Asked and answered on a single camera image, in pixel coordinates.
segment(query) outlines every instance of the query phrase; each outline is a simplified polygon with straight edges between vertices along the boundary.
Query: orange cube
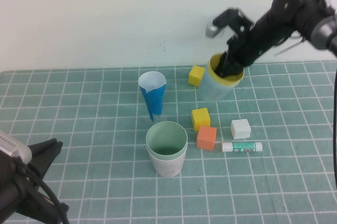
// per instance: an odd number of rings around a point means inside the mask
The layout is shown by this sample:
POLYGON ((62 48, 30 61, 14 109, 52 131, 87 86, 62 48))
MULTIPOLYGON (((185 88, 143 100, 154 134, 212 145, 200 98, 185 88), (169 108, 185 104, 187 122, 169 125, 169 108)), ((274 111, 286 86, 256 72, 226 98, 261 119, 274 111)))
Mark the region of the orange cube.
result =
POLYGON ((200 149, 213 151, 216 138, 216 128, 202 125, 200 126, 198 136, 196 138, 196 146, 200 149))

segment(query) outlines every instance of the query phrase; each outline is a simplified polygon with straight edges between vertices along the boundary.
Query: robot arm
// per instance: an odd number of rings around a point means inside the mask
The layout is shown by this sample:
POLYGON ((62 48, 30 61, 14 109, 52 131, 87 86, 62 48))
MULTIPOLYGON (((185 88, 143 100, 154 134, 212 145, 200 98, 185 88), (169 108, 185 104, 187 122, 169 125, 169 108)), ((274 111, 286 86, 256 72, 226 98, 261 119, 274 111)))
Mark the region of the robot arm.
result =
POLYGON ((220 77, 240 74, 273 46, 298 31, 316 49, 328 49, 337 56, 337 16, 325 0, 274 0, 253 26, 240 10, 228 9, 207 26, 206 35, 215 37, 230 26, 236 33, 215 72, 220 77))

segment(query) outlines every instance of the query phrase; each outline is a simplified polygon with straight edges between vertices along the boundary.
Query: white cube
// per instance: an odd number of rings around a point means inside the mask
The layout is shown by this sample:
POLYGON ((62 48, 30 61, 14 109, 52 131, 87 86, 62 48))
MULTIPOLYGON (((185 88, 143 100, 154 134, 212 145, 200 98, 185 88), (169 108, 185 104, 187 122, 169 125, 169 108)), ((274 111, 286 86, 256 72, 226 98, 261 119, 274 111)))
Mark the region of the white cube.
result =
POLYGON ((249 126, 248 120, 232 120, 231 132, 234 140, 249 138, 249 136, 251 136, 251 127, 249 126))

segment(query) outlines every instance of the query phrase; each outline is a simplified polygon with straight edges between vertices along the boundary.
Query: light blue cup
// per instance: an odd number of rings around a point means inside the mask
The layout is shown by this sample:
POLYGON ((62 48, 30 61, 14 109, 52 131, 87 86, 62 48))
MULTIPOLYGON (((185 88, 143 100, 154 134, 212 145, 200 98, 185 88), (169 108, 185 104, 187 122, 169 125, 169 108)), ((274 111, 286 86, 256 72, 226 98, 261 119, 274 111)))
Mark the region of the light blue cup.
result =
POLYGON ((144 96, 150 118, 154 121, 153 115, 159 116, 162 114, 166 78, 160 72, 149 71, 139 77, 138 84, 144 96))

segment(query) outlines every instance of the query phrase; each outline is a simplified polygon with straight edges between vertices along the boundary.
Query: yellow cube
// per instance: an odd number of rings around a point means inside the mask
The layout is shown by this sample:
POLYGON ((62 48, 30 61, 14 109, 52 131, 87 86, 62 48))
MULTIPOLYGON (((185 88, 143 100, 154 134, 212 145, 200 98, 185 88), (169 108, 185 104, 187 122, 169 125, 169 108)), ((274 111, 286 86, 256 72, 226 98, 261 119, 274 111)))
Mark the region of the yellow cube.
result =
POLYGON ((201 125, 211 125, 211 118, 207 108, 192 110, 192 123, 195 131, 199 131, 201 125))
POLYGON ((204 72, 205 69, 203 67, 194 66, 189 74, 189 84, 198 87, 204 72))

